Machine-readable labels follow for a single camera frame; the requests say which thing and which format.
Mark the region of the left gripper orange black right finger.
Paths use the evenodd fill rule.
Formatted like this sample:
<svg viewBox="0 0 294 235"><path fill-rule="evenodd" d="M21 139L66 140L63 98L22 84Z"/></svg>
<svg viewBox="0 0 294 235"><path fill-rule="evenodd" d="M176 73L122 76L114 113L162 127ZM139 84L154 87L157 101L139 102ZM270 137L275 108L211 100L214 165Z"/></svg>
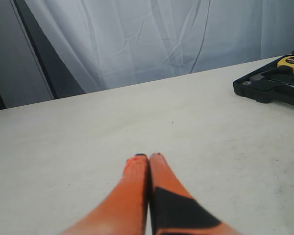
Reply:
<svg viewBox="0 0 294 235"><path fill-rule="evenodd" d="M149 208L154 235L239 235L202 207L175 176L165 157L149 159Z"/></svg>

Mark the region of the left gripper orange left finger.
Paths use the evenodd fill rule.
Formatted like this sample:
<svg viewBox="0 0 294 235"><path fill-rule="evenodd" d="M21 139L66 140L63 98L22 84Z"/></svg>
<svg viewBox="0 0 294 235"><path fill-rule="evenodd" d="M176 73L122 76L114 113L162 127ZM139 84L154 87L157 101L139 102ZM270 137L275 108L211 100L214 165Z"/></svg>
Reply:
<svg viewBox="0 0 294 235"><path fill-rule="evenodd" d="M113 190L63 235L144 235L147 219L148 158L136 154L125 164Z"/></svg>

